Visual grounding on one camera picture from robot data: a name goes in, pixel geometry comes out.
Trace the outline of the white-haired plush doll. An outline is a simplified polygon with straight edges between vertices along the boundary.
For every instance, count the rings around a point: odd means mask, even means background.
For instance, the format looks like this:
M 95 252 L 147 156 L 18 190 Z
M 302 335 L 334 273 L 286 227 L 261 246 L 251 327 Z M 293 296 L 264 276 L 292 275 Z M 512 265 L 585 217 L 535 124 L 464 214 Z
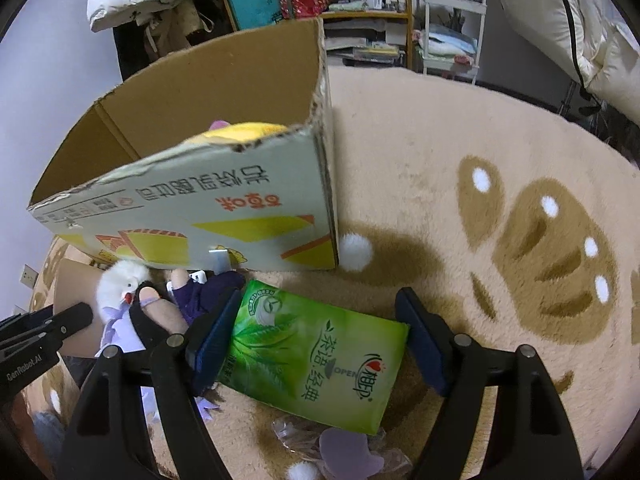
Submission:
M 99 348 L 142 351 L 172 334 L 183 334 L 245 278 L 235 271 L 213 274 L 204 282 L 184 269 L 169 273 L 165 284 L 152 281 L 143 264 L 122 260 L 104 271 L 96 285 L 96 312 L 103 323 Z

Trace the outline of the purple item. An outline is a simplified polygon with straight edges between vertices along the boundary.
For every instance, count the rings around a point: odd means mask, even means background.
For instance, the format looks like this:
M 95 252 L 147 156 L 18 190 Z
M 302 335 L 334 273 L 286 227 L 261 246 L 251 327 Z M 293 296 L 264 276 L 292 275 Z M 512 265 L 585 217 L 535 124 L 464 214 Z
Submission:
M 383 428 L 368 436 L 285 415 L 272 430 L 295 457 L 288 479 L 405 479 L 412 469 L 404 452 L 387 445 Z

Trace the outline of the green tissue pack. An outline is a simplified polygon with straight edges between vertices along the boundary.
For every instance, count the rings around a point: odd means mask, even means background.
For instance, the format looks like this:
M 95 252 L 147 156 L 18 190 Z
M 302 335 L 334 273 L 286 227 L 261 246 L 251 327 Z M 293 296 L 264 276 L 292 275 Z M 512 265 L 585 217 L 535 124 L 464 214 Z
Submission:
M 304 419 L 376 434 L 408 331 L 399 322 L 250 281 L 219 380 Z

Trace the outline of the beige patterned plush rug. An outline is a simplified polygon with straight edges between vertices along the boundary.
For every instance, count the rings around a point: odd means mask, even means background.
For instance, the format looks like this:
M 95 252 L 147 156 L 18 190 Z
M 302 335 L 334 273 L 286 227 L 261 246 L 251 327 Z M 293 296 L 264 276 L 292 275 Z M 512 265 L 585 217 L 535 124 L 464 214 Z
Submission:
M 404 68 L 326 73 L 337 264 L 236 267 L 378 318 L 410 287 L 483 346 L 530 344 L 582 466 L 601 468 L 639 409 L 638 169 L 499 92 Z

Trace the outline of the open cardboard box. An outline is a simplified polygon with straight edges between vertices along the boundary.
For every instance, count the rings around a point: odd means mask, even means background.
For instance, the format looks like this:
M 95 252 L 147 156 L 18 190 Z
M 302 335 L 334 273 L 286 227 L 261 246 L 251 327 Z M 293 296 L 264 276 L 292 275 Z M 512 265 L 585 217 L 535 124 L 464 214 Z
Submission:
M 184 144 L 216 120 L 288 131 Z M 32 191 L 30 214 L 88 255 L 255 271 L 337 264 L 322 21 L 243 30 L 161 58 L 94 102 Z

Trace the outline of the yellow plush toy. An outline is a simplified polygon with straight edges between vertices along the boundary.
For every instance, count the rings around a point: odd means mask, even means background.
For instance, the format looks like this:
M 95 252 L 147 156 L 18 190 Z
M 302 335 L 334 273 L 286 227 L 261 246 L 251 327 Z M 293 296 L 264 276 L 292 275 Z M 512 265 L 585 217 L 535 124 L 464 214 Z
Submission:
M 197 136 L 191 136 L 184 144 L 251 144 L 268 136 L 288 131 L 284 125 L 267 124 L 266 122 L 241 122 L 230 124 L 224 120 L 216 120 L 209 129 Z

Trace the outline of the beige hanging coat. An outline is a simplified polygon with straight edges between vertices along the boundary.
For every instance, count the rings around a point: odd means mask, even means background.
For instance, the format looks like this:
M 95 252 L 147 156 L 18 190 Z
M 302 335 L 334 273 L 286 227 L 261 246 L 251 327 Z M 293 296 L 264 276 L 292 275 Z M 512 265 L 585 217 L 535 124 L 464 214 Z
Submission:
M 150 61 L 189 49 L 194 44 L 205 41 L 214 31 L 215 24 L 210 18 L 198 12 L 193 0 L 179 0 L 171 9 L 152 15 L 144 29 L 144 47 Z

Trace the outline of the white bedding with black trim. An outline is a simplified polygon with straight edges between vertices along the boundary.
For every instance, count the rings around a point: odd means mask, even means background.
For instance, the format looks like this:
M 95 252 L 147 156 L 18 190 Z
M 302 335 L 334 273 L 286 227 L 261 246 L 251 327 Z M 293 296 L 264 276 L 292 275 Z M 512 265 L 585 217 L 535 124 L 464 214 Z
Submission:
M 500 0 L 512 28 L 588 93 L 639 121 L 639 44 L 612 0 Z

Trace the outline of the white utility cart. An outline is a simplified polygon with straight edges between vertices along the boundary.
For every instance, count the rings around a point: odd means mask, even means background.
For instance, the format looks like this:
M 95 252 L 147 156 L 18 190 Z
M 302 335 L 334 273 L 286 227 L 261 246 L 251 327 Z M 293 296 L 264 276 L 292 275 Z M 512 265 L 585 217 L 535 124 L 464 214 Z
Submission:
M 423 75 L 476 84 L 483 52 L 487 0 L 418 0 L 423 11 L 416 40 Z

